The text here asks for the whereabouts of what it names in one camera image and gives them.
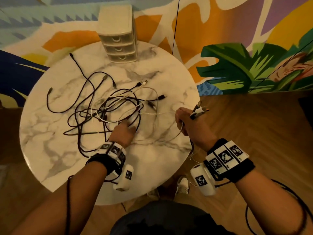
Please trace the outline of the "person's left hand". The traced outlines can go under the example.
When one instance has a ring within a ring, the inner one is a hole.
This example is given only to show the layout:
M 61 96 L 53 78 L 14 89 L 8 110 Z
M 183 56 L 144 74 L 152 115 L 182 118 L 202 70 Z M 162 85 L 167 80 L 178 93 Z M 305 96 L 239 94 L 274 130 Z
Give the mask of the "person's left hand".
M 115 142 L 122 146 L 123 148 L 127 148 L 130 146 L 133 141 L 136 133 L 136 127 L 132 126 L 129 128 L 122 128 L 121 122 L 115 126 L 110 137 L 108 139 L 109 142 Z

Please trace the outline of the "person's right hand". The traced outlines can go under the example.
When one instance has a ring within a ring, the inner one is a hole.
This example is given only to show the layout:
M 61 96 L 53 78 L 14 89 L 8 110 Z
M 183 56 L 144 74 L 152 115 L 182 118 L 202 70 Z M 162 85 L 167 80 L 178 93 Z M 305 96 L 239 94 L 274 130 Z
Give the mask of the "person's right hand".
M 203 151 L 208 152 L 217 142 L 218 138 L 210 129 L 204 115 L 199 116 L 193 121 L 194 126 L 191 132 L 189 135 L 185 136 L 188 136 L 191 141 Z

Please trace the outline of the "person's left forearm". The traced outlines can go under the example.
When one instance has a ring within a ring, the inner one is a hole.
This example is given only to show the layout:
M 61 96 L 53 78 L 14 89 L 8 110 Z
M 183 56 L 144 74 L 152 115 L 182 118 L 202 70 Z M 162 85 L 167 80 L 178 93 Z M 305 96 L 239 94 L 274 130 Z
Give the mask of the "person's left forearm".
M 107 170 L 103 164 L 96 161 L 88 163 L 71 177 L 69 190 L 65 183 L 50 194 L 13 230 L 12 235 L 65 235 L 68 204 L 68 234 L 80 234 L 92 213 L 106 176 Z

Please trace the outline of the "person's right forearm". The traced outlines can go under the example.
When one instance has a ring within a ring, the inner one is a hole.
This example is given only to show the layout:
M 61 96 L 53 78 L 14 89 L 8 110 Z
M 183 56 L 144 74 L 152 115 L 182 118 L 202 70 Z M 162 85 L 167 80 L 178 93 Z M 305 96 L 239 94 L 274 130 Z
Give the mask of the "person's right forearm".
M 235 186 L 266 235 L 313 235 L 299 201 L 256 169 Z

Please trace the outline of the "black left wristband with markers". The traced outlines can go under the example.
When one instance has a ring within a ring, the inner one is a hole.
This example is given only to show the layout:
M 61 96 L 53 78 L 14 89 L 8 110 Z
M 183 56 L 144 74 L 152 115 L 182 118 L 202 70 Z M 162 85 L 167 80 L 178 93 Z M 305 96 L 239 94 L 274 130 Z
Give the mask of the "black left wristband with markers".
M 96 154 L 91 156 L 85 165 L 90 162 L 99 162 L 107 169 L 107 175 L 115 171 L 117 175 L 122 173 L 127 152 L 123 146 L 116 142 L 105 142 L 101 145 Z

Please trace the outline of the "black wristband with markers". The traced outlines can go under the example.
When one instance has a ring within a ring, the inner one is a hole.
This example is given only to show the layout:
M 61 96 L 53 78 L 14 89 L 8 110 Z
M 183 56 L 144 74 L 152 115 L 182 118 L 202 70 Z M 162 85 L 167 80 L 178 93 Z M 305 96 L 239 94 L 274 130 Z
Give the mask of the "black wristband with markers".
M 204 165 L 215 181 L 224 178 L 236 183 L 255 169 L 254 163 L 237 144 L 224 138 L 217 140 L 207 152 Z
M 90 162 L 99 162 L 107 169 L 107 175 L 115 171 L 117 175 L 122 173 L 127 152 L 123 146 L 116 142 L 105 142 L 101 145 L 96 154 L 91 156 L 85 165 Z

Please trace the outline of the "black right wristband with markers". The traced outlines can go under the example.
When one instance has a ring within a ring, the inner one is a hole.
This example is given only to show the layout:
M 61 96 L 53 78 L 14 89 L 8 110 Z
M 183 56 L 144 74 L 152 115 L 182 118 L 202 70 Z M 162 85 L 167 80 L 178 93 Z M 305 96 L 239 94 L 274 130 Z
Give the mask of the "black right wristband with markers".
M 207 152 L 204 165 L 215 181 L 224 178 L 236 183 L 255 169 L 254 163 L 237 144 L 224 138 L 217 140 Z

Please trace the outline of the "white plastic drawer organizer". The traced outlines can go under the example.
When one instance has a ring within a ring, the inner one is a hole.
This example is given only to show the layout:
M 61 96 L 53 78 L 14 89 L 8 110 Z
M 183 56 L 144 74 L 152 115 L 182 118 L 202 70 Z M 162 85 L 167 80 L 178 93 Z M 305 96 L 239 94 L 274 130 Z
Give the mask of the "white plastic drawer organizer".
M 112 63 L 137 61 L 137 36 L 131 4 L 101 6 L 96 31 Z

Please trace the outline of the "dark trousers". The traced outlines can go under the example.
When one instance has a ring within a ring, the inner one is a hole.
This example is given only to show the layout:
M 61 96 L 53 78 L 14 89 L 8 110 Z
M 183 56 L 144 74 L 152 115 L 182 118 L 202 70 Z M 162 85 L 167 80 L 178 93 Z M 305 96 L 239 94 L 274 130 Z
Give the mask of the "dark trousers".
M 195 206 L 174 201 L 149 202 L 121 217 L 110 235 L 237 235 Z

